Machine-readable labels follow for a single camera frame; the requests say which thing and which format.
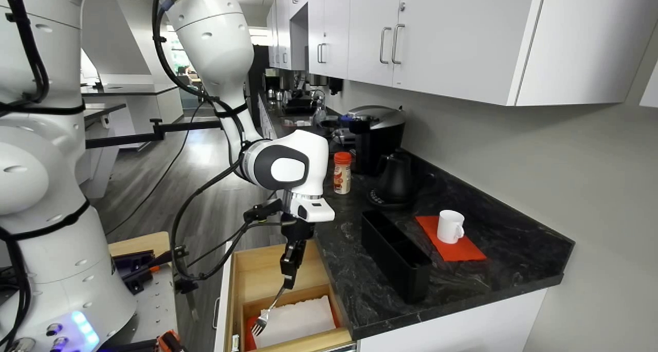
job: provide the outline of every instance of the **orange lid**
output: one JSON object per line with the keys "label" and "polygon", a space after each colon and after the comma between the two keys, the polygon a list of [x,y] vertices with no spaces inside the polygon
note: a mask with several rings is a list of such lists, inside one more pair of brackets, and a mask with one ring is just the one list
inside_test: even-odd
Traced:
{"label": "orange lid", "polygon": [[334,155],[334,163],[350,164],[352,163],[352,155],[348,152],[338,152]]}

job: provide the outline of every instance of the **blue light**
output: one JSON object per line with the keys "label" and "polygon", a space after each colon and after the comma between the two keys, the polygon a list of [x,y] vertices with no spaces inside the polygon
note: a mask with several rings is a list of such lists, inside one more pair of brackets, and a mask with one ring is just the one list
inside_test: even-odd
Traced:
{"label": "blue light", "polygon": [[89,325],[89,322],[85,322],[84,324],[80,325],[79,329],[80,331],[82,331],[84,335],[91,334],[94,332],[94,329],[92,329],[92,326]]}
{"label": "blue light", "polygon": [[98,335],[96,333],[90,334],[89,336],[87,336],[87,342],[91,343],[92,345],[94,345],[94,347],[96,347],[96,345],[99,342]]}
{"label": "blue light", "polygon": [[85,317],[82,314],[82,312],[75,311],[71,315],[73,316],[73,321],[75,321],[76,324],[78,324],[78,325],[84,324],[85,322],[87,322],[87,317]]}

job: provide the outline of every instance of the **white paper towel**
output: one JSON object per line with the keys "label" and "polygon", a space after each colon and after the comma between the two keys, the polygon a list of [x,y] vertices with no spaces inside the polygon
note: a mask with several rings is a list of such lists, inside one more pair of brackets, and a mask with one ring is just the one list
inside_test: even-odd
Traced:
{"label": "white paper towel", "polygon": [[254,336],[254,342],[256,348],[263,348],[335,328],[329,298],[325,295],[319,300],[273,308],[267,327],[261,335]]}

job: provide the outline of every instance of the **mug handle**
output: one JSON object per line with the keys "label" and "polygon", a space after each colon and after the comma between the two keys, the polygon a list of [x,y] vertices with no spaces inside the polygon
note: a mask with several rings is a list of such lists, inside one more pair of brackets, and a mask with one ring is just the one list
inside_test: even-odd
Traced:
{"label": "mug handle", "polygon": [[461,224],[456,225],[456,232],[454,233],[454,238],[459,239],[461,237],[464,237],[464,226]]}

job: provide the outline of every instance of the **red placemat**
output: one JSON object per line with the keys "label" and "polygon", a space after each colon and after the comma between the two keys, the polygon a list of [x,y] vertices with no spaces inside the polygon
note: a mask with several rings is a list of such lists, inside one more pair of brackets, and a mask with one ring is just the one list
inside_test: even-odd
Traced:
{"label": "red placemat", "polygon": [[[329,308],[331,308],[331,315],[334,317],[334,326],[336,328],[340,328],[340,322],[338,322],[338,316],[336,316],[336,312],[334,311],[334,308],[331,306],[331,303],[329,303]],[[258,316],[256,315],[253,317],[249,317],[247,321],[245,321],[245,349],[247,352],[249,350],[254,350],[256,349],[256,341],[253,340],[253,334],[251,333],[251,328],[253,328],[254,324],[256,324],[256,320],[258,320]]]}
{"label": "red placemat", "polygon": [[418,216],[416,221],[421,225],[425,234],[430,238],[444,261],[483,261],[487,259],[466,235],[455,244],[446,244],[436,236],[439,225],[439,216]]}

